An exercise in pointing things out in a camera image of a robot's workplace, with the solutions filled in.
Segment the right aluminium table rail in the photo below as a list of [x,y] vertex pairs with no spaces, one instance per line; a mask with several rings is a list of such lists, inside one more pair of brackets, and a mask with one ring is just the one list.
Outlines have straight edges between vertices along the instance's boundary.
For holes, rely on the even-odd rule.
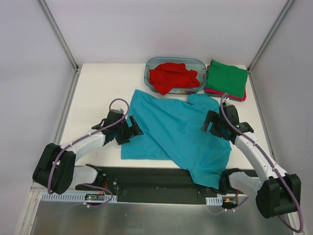
[[258,113],[259,113],[259,116],[260,116],[260,120],[261,120],[262,128],[263,128],[263,131],[264,131],[264,135],[265,135],[265,138],[266,138],[267,147],[269,149],[270,156],[274,160],[276,160],[274,152],[273,152],[272,144],[270,142],[270,138],[269,138],[269,135],[268,135],[268,129],[266,127],[266,123],[265,123],[264,114],[263,114],[263,110],[262,110],[262,107],[261,107],[260,99],[259,99],[259,96],[257,94],[255,84],[253,82],[253,77],[252,77],[252,72],[251,71],[248,72],[248,78],[249,78],[249,81],[250,81],[251,89],[252,89],[252,92],[253,92],[253,95],[254,95],[254,99],[255,99],[255,102],[256,102],[256,106],[257,106],[257,109],[258,109]]

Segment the folded green t shirt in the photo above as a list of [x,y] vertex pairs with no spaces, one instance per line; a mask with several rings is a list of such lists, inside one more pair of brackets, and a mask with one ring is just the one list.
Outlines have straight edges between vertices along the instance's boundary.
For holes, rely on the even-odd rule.
[[246,90],[247,76],[248,72],[246,69],[211,60],[207,74],[206,88],[243,98]]

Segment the teal t shirt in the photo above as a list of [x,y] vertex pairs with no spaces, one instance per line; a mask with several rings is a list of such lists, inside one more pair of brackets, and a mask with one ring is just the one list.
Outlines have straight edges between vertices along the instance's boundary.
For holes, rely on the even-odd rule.
[[208,111],[219,104],[206,94],[186,101],[156,98],[135,90],[129,115],[143,131],[121,147],[123,160],[172,160],[188,170],[193,183],[218,189],[231,152],[230,143],[201,130]]

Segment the red t shirt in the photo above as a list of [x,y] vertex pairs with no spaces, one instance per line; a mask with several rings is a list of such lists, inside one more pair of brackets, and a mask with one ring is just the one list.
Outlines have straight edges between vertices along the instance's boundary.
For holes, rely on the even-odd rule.
[[168,94],[173,88],[192,89],[200,86],[198,72],[188,70],[184,63],[163,63],[149,70],[149,83],[161,95]]

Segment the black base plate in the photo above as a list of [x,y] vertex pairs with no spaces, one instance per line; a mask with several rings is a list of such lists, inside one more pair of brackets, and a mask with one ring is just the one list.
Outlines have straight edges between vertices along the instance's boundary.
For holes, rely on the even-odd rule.
[[87,166],[98,173],[92,185],[109,189],[118,202],[204,205],[218,193],[236,193],[195,184],[183,169]]

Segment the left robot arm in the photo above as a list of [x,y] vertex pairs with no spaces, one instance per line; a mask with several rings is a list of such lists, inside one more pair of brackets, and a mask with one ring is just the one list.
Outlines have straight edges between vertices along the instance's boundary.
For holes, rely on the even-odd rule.
[[112,140],[118,145],[130,142],[135,136],[143,135],[134,116],[129,116],[128,125],[122,109],[111,109],[106,118],[93,126],[83,136],[62,145],[49,143],[44,148],[32,180],[47,188],[49,194],[63,194],[71,185],[86,183],[92,190],[103,186],[103,178],[91,166],[75,166],[83,156]]

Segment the aluminium frame post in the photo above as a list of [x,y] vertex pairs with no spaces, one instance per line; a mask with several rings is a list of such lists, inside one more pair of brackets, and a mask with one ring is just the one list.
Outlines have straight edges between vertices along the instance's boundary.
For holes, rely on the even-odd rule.
[[251,73],[252,70],[255,68],[256,64],[260,60],[261,56],[264,54],[265,50],[269,46],[270,42],[274,38],[276,32],[278,31],[279,27],[283,23],[284,19],[296,3],[296,0],[287,0],[283,5],[282,9],[280,10],[278,16],[276,17],[273,25],[270,27],[266,37],[264,38],[263,42],[261,43],[259,49],[257,50],[255,56],[253,57],[251,63],[247,67],[248,73]]
[[75,71],[78,71],[79,70],[79,65],[78,63],[76,62],[53,14],[52,14],[52,11],[50,10],[47,2],[45,0],[37,0],[37,3],[39,5],[39,7],[41,8],[50,28],[52,29],[52,32],[55,36],[55,38],[57,39],[62,51],[64,52],[66,58],[68,59],[69,63],[71,64],[72,68],[75,70]]

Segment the left aluminium frame post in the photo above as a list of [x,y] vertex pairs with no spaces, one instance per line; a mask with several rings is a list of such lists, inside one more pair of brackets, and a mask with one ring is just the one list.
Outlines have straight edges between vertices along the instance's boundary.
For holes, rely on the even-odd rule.
[[52,32],[55,36],[55,38],[57,39],[62,51],[64,52],[66,58],[68,59],[69,63],[71,64],[72,68],[75,70],[75,71],[78,71],[79,70],[79,65],[78,63],[76,62],[53,14],[52,14],[52,11],[50,10],[47,2],[45,0],[37,0],[37,3],[39,5],[39,7],[41,8],[50,28],[52,29]]

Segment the clear blue plastic bin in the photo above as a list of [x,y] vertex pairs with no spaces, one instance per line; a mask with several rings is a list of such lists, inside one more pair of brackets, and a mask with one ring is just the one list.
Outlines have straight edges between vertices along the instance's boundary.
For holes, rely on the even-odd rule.
[[161,95],[192,94],[204,89],[207,69],[193,58],[154,57],[147,61],[145,84]]

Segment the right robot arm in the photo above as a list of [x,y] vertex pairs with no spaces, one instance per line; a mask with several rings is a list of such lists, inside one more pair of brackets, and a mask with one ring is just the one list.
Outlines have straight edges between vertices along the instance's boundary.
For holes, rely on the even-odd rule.
[[219,191],[238,190],[254,199],[260,214],[271,218],[300,212],[301,180],[288,174],[260,146],[254,130],[247,122],[240,122],[234,105],[223,103],[218,112],[208,111],[202,131],[209,131],[235,145],[248,159],[258,180],[238,168],[226,169],[219,181]]

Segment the left aluminium table rail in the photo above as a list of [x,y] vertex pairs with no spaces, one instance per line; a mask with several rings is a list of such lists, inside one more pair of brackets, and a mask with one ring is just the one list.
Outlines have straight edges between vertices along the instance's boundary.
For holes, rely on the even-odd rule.
[[68,114],[70,111],[70,107],[73,101],[74,93],[77,87],[77,83],[80,76],[80,68],[74,72],[73,78],[71,79],[69,88],[66,93],[66,97],[62,106],[61,113],[59,115],[59,119],[55,128],[55,132],[52,138],[52,142],[54,144],[60,144],[63,136],[63,132],[65,129],[65,125],[67,122]]

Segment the aluminium table rail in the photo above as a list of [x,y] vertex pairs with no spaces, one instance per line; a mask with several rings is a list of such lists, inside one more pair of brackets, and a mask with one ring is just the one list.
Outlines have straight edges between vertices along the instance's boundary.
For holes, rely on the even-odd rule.
[[252,77],[252,72],[251,71],[248,72],[248,78],[249,78],[249,81],[250,81],[251,89],[252,89],[252,92],[253,92],[253,95],[254,95],[254,99],[255,99],[255,102],[256,102],[256,106],[257,106],[257,109],[258,109],[258,113],[259,113],[259,116],[260,116],[260,120],[261,120],[262,128],[263,128],[263,131],[264,131],[264,135],[265,135],[265,138],[266,138],[267,147],[269,149],[270,156],[274,160],[276,160],[274,152],[273,152],[272,144],[270,142],[270,138],[269,138],[269,135],[268,135],[268,129],[266,127],[266,123],[265,123],[264,114],[263,114],[263,110],[262,110],[262,107],[261,107],[260,99],[259,99],[259,96],[257,94],[255,84],[253,82],[253,77]]
[[73,78],[71,79],[69,88],[66,93],[66,97],[62,106],[61,113],[59,115],[59,119],[55,128],[55,132],[52,138],[52,142],[54,144],[60,144],[63,136],[63,132],[65,129],[65,125],[67,122],[68,114],[70,111],[70,107],[73,101],[74,93],[77,87],[77,83],[80,76],[80,68],[74,72]]

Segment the right aluminium frame post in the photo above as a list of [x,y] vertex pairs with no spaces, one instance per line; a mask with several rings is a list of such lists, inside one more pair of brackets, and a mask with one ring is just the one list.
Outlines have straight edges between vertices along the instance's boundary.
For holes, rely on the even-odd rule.
[[248,73],[251,73],[252,70],[255,68],[256,64],[260,60],[261,56],[264,54],[265,50],[269,46],[270,42],[274,38],[276,32],[278,31],[279,27],[283,23],[284,19],[296,3],[296,0],[287,0],[283,5],[282,9],[280,10],[278,16],[276,17],[273,25],[270,27],[266,37],[264,38],[263,42],[261,43],[259,49],[257,50],[255,56],[253,57],[251,63],[247,67]]

